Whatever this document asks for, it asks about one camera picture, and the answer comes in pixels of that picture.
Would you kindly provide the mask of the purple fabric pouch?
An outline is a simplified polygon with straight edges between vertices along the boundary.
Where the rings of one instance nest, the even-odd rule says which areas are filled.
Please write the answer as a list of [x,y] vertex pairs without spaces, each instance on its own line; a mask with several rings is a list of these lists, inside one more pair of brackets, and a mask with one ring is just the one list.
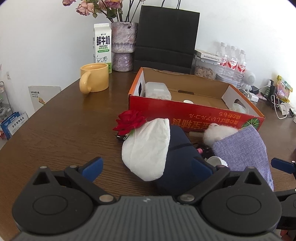
[[255,167],[271,190],[274,190],[266,146],[252,125],[216,141],[212,150],[232,171],[243,171],[249,166]]

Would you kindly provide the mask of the white jar with lid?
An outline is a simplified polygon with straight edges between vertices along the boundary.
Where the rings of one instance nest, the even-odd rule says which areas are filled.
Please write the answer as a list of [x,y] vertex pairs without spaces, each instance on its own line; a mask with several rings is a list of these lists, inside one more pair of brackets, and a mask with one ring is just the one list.
[[217,156],[211,156],[206,160],[206,162],[214,167],[221,166],[221,165],[228,167],[228,164],[224,160],[222,160],[220,157],[217,157]]

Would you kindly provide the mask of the navy zipper pouch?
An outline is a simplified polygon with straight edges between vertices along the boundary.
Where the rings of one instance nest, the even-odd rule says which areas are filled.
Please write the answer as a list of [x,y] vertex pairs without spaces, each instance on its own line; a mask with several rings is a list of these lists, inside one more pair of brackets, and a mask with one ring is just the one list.
[[155,183],[161,193],[178,196],[205,181],[217,169],[204,160],[179,126],[170,126],[170,134],[165,169]]

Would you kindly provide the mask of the yellow plush toy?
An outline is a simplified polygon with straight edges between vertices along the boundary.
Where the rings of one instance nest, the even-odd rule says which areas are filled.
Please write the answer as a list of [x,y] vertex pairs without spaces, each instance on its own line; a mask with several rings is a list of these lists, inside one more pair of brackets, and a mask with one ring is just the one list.
[[236,128],[211,123],[204,131],[203,142],[205,145],[212,147],[215,142],[234,135],[237,132],[238,129]]

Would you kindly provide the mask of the iridescent plastic bag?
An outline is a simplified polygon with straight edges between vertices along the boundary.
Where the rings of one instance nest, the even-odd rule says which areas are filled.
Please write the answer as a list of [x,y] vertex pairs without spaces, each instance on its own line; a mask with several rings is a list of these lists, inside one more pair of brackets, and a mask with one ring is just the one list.
[[232,105],[232,107],[230,108],[231,111],[237,112],[237,113],[243,113],[246,114],[246,109],[244,106],[238,104],[238,103],[234,103]]

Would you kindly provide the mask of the red artificial rose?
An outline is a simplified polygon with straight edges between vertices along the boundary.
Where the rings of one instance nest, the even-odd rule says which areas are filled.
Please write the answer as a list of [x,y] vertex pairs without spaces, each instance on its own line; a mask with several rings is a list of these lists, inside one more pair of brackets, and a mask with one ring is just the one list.
[[127,136],[131,131],[140,128],[147,122],[147,117],[141,111],[126,110],[118,115],[116,127],[112,130],[120,137]]

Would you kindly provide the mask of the clear cotton swab box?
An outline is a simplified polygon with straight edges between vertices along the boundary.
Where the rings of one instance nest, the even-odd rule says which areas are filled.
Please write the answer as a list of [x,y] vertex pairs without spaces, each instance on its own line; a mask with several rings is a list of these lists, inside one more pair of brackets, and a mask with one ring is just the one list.
[[171,100],[171,93],[164,83],[147,82],[145,85],[145,97]]

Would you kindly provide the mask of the white bottle cap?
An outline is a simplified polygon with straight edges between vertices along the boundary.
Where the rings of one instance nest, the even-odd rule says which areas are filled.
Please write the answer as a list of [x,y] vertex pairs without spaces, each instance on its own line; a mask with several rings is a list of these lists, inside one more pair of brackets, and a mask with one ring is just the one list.
[[190,101],[190,100],[187,100],[187,99],[185,99],[183,102],[184,102],[184,103],[194,104],[194,102],[192,102],[192,101]]

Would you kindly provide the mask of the black phone stand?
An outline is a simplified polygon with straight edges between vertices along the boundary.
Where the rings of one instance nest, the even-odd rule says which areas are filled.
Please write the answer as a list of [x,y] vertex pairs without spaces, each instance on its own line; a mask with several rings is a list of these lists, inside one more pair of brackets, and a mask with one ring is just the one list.
[[264,97],[268,100],[271,101],[271,96],[274,95],[275,92],[275,86],[274,86],[274,81],[269,80],[268,85],[265,89],[265,94]]

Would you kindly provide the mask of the white leaflet board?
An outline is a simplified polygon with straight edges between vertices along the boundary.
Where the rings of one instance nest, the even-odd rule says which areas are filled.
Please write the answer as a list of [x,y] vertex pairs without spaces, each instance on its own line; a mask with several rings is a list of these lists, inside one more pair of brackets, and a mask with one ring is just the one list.
[[35,112],[61,92],[59,86],[29,86],[28,89]]

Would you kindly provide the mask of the red cardboard box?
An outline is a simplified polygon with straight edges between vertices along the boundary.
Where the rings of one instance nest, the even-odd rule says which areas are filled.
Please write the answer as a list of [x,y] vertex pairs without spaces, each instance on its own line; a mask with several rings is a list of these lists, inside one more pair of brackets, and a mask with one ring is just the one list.
[[[145,97],[147,82],[164,83],[171,100]],[[194,104],[184,103],[187,99]],[[234,103],[245,107],[246,114],[231,111]],[[264,115],[233,85],[218,80],[152,68],[140,68],[128,93],[128,108],[141,111],[148,121],[167,118],[185,132],[203,132],[211,123],[259,129]]]

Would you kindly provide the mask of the clear seed container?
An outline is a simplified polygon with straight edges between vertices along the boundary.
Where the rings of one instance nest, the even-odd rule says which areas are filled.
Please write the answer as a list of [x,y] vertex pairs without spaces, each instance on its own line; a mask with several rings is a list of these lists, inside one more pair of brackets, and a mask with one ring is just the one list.
[[190,74],[208,79],[215,79],[217,66],[219,64],[220,63],[217,61],[200,58],[195,55],[192,61]]

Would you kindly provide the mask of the white paper box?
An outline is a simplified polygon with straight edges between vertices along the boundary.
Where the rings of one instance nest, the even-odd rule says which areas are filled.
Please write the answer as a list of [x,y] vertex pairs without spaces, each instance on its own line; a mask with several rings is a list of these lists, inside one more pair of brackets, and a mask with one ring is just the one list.
[[195,50],[196,56],[198,56],[201,59],[211,60],[215,62],[221,62],[221,57],[218,57],[214,54],[202,51],[202,50]]

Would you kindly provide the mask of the white milk carton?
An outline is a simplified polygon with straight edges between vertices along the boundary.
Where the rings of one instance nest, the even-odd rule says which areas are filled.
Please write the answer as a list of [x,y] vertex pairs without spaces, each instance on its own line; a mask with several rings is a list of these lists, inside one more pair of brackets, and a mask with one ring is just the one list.
[[111,27],[109,23],[94,24],[93,28],[93,60],[94,63],[105,63],[108,72],[112,72]]

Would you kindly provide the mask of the purple flower vase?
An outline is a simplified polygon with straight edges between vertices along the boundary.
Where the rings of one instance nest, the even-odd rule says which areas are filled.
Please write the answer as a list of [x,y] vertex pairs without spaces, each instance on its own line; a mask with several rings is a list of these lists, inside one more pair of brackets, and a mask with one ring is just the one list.
[[137,30],[138,23],[111,23],[112,70],[117,72],[129,72],[133,70]]

